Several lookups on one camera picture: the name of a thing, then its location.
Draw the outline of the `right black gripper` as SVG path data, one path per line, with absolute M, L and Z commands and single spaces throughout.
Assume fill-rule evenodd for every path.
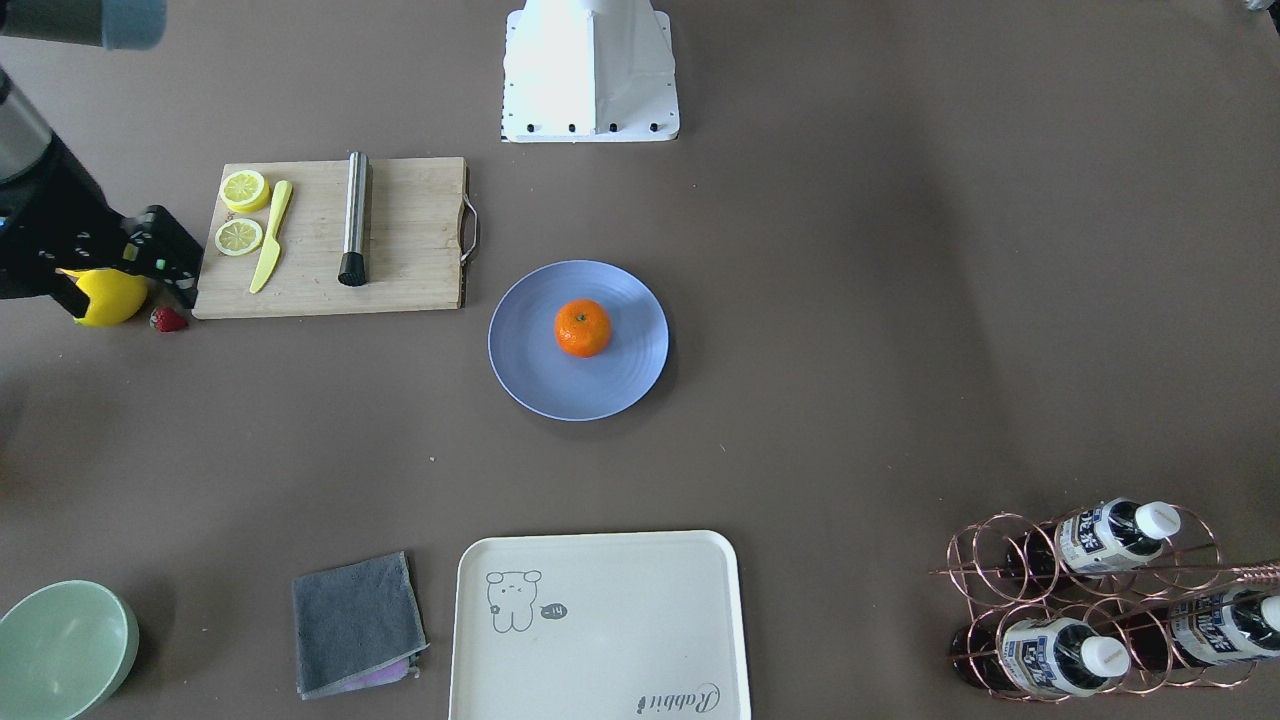
M 81 322 L 91 297 L 79 272 L 111 268 L 156 281 L 195 309 L 204 246 L 164 206 L 137 217 L 114 211 L 58 136 L 32 167 L 3 182 L 1 205 L 4 300 L 50 295 Z

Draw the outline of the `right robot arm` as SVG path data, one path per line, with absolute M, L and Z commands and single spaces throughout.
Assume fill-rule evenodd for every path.
M 5 1 L 6 37 L 106 50 L 148 50 L 166 28 L 164 1 Z M 4 299 L 49 296 L 74 318 L 90 309 L 70 272 L 100 268 L 156 281 L 186 309 L 198 297 L 202 246 L 163 206 L 125 217 L 23 95 L 1 76 Z

